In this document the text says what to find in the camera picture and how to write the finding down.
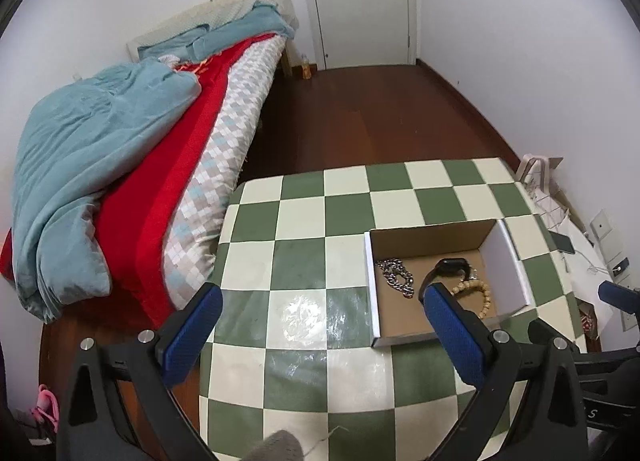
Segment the black smartphone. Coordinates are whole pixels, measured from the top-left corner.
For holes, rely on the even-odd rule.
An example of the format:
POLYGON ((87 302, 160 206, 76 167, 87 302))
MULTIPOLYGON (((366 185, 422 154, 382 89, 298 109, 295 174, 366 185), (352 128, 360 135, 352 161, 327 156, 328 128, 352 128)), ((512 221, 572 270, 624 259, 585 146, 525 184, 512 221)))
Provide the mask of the black smartphone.
POLYGON ((562 235, 562 233, 555 233, 554 231, 550 231, 549 235, 554 243, 554 246, 561 253, 570 255, 574 255, 576 253, 572 240, 568 236, 562 235))

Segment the white wall socket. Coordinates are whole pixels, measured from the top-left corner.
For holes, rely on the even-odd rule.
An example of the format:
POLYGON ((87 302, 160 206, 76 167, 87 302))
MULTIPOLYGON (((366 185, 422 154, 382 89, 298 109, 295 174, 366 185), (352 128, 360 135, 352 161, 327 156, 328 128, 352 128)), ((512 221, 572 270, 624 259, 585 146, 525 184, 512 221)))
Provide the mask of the white wall socket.
POLYGON ((623 276, 629 267, 629 259, 624 251, 620 233, 612 226, 605 210, 599 210, 591 219, 589 229, 610 275, 614 279, 623 276))

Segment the pink slipper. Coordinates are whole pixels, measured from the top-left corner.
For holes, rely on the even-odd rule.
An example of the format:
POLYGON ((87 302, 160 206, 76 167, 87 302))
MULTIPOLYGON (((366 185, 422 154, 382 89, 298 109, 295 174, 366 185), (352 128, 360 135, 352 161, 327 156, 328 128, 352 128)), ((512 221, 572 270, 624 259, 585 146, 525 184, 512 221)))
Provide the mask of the pink slipper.
POLYGON ((43 426, 47 431, 58 433, 60 407, 58 407, 58 399, 47 385, 38 386, 37 401, 30 413, 38 425, 43 426))

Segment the light blue duvet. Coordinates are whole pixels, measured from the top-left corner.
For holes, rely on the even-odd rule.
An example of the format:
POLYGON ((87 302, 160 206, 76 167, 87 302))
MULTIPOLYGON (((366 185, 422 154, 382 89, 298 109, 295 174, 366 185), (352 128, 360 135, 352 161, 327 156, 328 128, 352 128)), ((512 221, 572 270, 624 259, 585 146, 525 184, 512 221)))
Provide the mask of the light blue duvet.
POLYGON ((285 0, 212 0, 133 40, 133 62, 42 98, 17 146, 2 273, 43 322, 96 299, 159 325, 214 241, 286 43, 285 0))

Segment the green white checkered tablecloth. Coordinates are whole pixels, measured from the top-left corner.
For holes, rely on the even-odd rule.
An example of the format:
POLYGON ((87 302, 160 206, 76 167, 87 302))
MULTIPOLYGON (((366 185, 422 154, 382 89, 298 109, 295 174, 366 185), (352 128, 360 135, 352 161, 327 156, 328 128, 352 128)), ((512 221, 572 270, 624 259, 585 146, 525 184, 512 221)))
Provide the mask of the green white checkered tablecloth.
POLYGON ((286 429, 308 460, 421 460, 472 396, 436 343, 375 349, 364 235, 499 219, 533 290, 506 322, 582 341, 561 255, 498 158, 274 176, 231 195, 213 273, 224 309, 201 355, 200 429, 237 460, 286 429))

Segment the white door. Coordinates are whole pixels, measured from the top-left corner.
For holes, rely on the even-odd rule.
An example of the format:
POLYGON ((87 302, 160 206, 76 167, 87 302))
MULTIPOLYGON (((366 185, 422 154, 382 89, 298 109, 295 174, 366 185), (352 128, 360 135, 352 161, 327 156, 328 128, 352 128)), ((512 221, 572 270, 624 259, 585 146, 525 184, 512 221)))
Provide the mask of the white door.
POLYGON ((416 0, 306 0, 320 70, 412 65, 416 0))

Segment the cardboard paper bag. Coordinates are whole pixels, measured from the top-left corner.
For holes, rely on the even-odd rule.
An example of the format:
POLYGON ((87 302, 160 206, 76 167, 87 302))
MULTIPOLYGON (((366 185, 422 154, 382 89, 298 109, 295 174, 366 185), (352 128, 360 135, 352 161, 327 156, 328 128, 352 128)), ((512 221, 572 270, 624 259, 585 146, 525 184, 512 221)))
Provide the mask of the cardboard paper bag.
POLYGON ((529 198, 541 201, 558 192, 553 172, 562 163, 562 158, 549 158, 545 155, 527 153, 521 158, 515 178, 525 188, 529 198))

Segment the black smart watch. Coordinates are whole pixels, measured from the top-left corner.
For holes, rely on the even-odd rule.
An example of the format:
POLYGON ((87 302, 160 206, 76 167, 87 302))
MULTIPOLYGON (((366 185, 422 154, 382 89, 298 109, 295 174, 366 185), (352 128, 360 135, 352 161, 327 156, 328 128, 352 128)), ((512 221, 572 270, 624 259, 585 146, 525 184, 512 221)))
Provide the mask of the black smart watch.
POLYGON ((434 268, 427 273, 423 279, 418 293, 420 301, 422 301, 427 288, 436 278, 457 276, 461 276, 463 281, 471 280, 472 268, 470 263, 464 257, 447 257, 446 259, 438 261, 434 268))

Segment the red blanket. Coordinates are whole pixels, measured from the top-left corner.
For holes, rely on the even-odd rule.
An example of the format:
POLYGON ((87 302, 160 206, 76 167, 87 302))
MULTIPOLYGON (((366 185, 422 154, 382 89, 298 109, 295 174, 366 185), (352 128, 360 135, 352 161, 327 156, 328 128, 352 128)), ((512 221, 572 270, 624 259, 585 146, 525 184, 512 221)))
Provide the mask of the red blanket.
POLYGON ((105 69, 40 100, 17 147, 2 273, 43 322, 118 292, 119 319, 147 325, 172 306, 165 233, 216 121, 228 72, 254 38, 182 70, 148 59, 105 69))

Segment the open cardboard box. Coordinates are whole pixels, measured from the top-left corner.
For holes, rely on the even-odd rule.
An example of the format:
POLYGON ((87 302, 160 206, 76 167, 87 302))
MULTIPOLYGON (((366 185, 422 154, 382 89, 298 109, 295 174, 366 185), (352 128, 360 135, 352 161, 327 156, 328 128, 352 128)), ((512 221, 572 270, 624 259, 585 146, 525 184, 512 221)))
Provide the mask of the open cardboard box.
POLYGON ((450 222, 411 228, 371 230, 364 234, 372 342, 374 348, 434 340, 418 297, 423 279, 447 257, 464 257, 470 281, 439 277, 462 308, 480 316, 489 328, 534 303, 532 288, 514 242, 502 219, 450 222), (397 259, 413 279, 412 294, 392 287, 382 270, 397 259))

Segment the checkered bed mattress sheet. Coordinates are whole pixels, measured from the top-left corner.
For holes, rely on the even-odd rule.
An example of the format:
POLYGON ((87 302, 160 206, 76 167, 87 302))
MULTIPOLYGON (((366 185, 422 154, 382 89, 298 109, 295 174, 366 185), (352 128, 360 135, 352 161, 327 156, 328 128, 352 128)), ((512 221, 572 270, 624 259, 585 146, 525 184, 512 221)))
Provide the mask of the checkered bed mattress sheet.
POLYGON ((165 237, 163 277, 177 309, 186 306, 214 271, 230 196, 284 50, 282 35, 267 37, 247 47, 228 72, 227 90, 213 129, 165 237))

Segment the white bed headboard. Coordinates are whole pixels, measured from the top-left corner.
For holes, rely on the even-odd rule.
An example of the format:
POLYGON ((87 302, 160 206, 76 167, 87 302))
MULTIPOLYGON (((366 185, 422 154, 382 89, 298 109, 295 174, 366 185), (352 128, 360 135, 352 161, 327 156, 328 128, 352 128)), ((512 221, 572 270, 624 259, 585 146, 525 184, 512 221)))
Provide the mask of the white bed headboard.
POLYGON ((294 30, 299 28, 292 0, 206 0, 183 12, 177 13, 168 20, 160 22, 148 32, 131 39, 126 43, 130 58, 133 62, 139 60, 138 49, 152 46, 170 39, 199 25, 219 28, 229 22, 244 17, 256 4, 275 6, 277 12, 294 30))

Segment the orange drink bottle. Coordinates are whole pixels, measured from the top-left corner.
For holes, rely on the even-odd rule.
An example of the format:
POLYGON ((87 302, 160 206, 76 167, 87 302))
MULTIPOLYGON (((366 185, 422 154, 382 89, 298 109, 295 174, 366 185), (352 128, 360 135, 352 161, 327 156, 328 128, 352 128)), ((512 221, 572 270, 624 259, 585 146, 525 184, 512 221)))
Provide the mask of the orange drink bottle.
POLYGON ((300 56, 300 68, 302 69, 302 77, 304 80, 310 80, 312 77, 312 71, 310 62, 306 56, 306 54, 302 54, 300 56))

